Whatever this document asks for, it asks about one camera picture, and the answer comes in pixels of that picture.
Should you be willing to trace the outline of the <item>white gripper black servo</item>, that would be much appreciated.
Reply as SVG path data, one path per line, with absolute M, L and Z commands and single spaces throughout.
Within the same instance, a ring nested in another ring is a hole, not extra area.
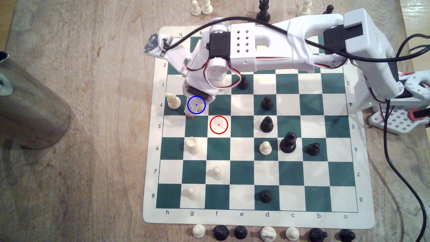
M 183 72 L 183 94 L 187 102 L 213 102 L 225 89 L 223 80 L 227 73 L 227 61 L 223 58 L 185 60 Z M 185 115 L 188 118 L 195 116 L 190 111 L 186 111 Z

